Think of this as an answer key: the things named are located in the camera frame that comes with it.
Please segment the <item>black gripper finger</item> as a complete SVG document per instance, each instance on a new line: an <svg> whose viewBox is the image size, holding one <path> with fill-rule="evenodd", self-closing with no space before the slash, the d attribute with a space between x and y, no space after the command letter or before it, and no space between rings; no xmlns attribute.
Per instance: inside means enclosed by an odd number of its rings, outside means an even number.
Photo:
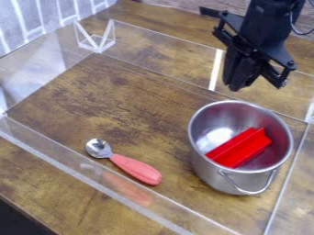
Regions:
<svg viewBox="0 0 314 235"><path fill-rule="evenodd" d="M250 86L262 71L262 60L247 56L238 56L231 67L230 89L237 92Z"/></svg>
<svg viewBox="0 0 314 235"><path fill-rule="evenodd" d="M227 48L225 67L223 67L223 83L229 86L241 85L241 61L242 54L238 52L235 47Z"/></svg>

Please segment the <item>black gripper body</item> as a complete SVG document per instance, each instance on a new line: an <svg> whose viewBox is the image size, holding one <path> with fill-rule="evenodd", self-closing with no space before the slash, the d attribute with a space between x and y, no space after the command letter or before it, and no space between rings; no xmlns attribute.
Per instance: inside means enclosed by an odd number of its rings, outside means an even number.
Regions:
<svg viewBox="0 0 314 235"><path fill-rule="evenodd" d="M279 89L297 65L285 48L306 0L251 0L246 15L221 11L214 36L242 56L262 60L261 75Z"/></svg>

